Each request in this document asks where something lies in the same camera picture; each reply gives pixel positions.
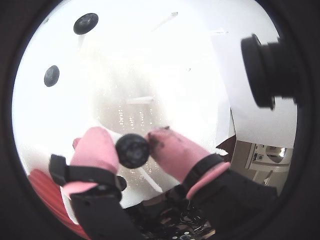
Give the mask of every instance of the white surface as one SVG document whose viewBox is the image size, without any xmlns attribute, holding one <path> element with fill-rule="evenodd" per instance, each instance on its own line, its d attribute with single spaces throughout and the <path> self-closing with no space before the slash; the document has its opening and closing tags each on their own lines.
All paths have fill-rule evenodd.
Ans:
<svg viewBox="0 0 320 240">
<path fill-rule="evenodd" d="M 114 140 L 171 126 L 209 151 L 228 138 L 230 104 L 208 35 L 219 28 L 204 27 L 185 1 L 77 0 L 60 6 L 32 37 L 15 79 L 13 132 L 27 174 L 48 173 L 51 153 L 69 163 L 73 139 L 96 125 L 113 131 Z M 91 12 L 99 22 L 79 48 L 73 25 Z M 178 16 L 166 21 L 174 12 Z M 60 77 L 46 87 L 52 65 Z M 153 97 L 150 104 L 126 104 L 146 96 Z M 164 191 L 178 183 L 152 159 L 143 169 Z M 118 174 L 128 183 L 124 208 L 159 194 L 137 170 L 121 166 Z"/>
<path fill-rule="evenodd" d="M 263 8 L 253 0 L 189 1 L 209 29 L 228 31 L 212 37 L 228 93 L 237 140 L 293 148 L 297 108 L 292 100 L 276 99 L 275 110 L 257 107 L 248 83 L 241 39 L 256 34 L 262 44 L 277 42 L 278 33 Z"/>
</svg>

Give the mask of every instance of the black knob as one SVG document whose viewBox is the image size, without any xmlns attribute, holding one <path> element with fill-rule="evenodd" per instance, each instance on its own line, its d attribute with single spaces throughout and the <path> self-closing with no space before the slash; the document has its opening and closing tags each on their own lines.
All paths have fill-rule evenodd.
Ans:
<svg viewBox="0 0 320 240">
<path fill-rule="evenodd" d="M 122 166 L 136 169 L 144 165 L 150 154 L 147 140 L 134 133 L 122 136 L 115 144 L 115 149 Z"/>
<path fill-rule="evenodd" d="M 83 35 L 90 32 L 98 23 L 98 15 L 95 13 L 88 13 L 80 17 L 73 26 L 73 31 L 77 35 Z"/>
<path fill-rule="evenodd" d="M 120 191 L 122 192 L 123 190 L 125 190 L 127 188 L 127 181 L 123 176 L 116 176 L 116 178 L 119 183 Z"/>
<path fill-rule="evenodd" d="M 44 84 L 47 87 L 54 86 L 58 82 L 59 75 L 60 75 L 60 71 L 56 65 L 49 67 L 44 75 Z"/>
<path fill-rule="evenodd" d="M 258 37 L 241 41 L 242 56 L 255 103 L 275 108 L 275 97 L 299 101 L 299 74 L 291 52 L 283 39 L 262 45 Z"/>
</svg>

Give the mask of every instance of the pink finger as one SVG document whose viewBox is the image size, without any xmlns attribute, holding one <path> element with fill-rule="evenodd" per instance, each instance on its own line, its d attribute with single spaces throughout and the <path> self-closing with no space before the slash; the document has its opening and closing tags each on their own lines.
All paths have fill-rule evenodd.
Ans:
<svg viewBox="0 0 320 240">
<path fill-rule="evenodd" d="M 110 134 L 101 127 L 90 128 L 82 138 L 73 141 L 75 152 L 70 165 L 88 166 L 106 169 L 115 175 L 119 169 L 119 159 Z M 63 192 L 70 197 L 72 193 L 82 193 L 96 183 L 71 182 L 63 187 Z"/>
<path fill-rule="evenodd" d="M 154 160 L 180 183 L 198 161 L 210 154 L 195 142 L 167 127 L 149 132 L 146 139 Z"/>
</svg>

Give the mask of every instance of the red fabric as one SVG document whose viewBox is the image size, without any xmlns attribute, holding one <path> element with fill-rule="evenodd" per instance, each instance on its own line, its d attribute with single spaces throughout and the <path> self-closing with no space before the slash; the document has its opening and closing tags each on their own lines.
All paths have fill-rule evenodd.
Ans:
<svg viewBox="0 0 320 240">
<path fill-rule="evenodd" d="M 76 234 L 82 238 L 89 239 L 82 227 L 74 224 L 68 217 L 59 186 L 56 185 L 50 177 L 38 169 L 32 170 L 28 178 L 36 193 L 51 210 L 51 212 L 53 212 L 53 214 L 64 225 L 66 225 Z"/>
</svg>

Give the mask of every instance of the black round ball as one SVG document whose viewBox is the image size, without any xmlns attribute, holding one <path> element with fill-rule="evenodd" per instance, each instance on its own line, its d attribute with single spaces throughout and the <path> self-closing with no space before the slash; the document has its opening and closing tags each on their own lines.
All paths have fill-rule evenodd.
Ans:
<svg viewBox="0 0 320 240">
<path fill-rule="evenodd" d="M 136 169 L 144 165 L 150 154 L 147 140 L 134 133 L 122 136 L 115 144 L 115 149 L 122 166 Z"/>
<path fill-rule="evenodd" d="M 60 71 L 56 65 L 49 67 L 44 75 L 44 84 L 47 87 L 54 86 L 58 82 L 59 75 L 60 75 Z"/>
<path fill-rule="evenodd" d="M 118 179 L 120 191 L 122 192 L 127 188 L 127 181 L 123 176 L 116 176 L 116 178 Z"/>
<path fill-rule="evenodd" d="M 90 32 L 98 23 L 98 15 L 95 13 L 87 13 L 80 17 L 73 26 L 73 31 L 77 35 L 83 35 Z"/>
</svg>

